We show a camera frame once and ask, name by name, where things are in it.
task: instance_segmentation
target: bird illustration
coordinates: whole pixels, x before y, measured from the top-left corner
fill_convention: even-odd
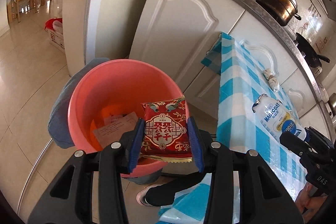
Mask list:
[[[159,106],[157,104],[149,103],[149,107],[155,112],[159,112]]]
[[[179,103],[184,100],[184,97],[179,98],[175,103],[169,103],[166,105],[166,111],[171,112],[179,106]]]

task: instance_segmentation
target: pan handle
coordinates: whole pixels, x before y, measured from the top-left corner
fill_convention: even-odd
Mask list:
[[[319,59],[321,59],[321,60],[327,62],[327,63],[330,63],[330,59],[329,59],[328,57],[324,56],[324,55],[320,55],[320,54],[318,54],[317,57],[318,57]]]
[[[296,19],[298,19],[298,20],[301,20],[301,19],[302,19],[302,17],[300,17],[298,14],[295,14],[294,17],[295,17]]]

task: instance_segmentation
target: tiled floor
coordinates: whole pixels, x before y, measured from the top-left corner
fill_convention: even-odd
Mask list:
[[[31,10],[14,21],[0,37],[0,189],[16,211],[25,180],[41,150],[50,139],[47,123],[53,103],[68,81],[65,54],[49,43],[45,22],[62,17],[63,0],[47,0],[38,13]],[[216,121],[191,108],[201,129],[215,133]],[[52,144],[26,190],[19,216],[27,221],[31,210],[75,148]],[[190,173],[193,163],[171,164],[165,172]],[[93,183],[93,220],[99,223],[97,174]],[[142,207],[135,197],[145,186],[122,179],[129,222],[152,224],[158,208]]]

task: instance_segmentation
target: blue gripper pad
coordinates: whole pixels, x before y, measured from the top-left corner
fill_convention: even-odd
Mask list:
[[[138,163],[144,129],[145,129],[145,121],[143,119],[140,119],[140,121],[137,123],[137,127],[135,128],[136,134],[129,152],[127,169],[130,173],[133,171],[133,169],[137,166]]]
[[[190,117],[187,121],[189,142],[191,147],[191,153],[195,161],[195,165],[199,172],[204,171],[204,160],[202,146],[198,140],[196,130],[198,130],[194,118]]]

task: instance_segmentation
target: red snack package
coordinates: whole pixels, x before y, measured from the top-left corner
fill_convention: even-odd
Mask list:
[[[192,160],[185,104],[184,96],[142,104],[146,125],[140,156],[168,162]]]

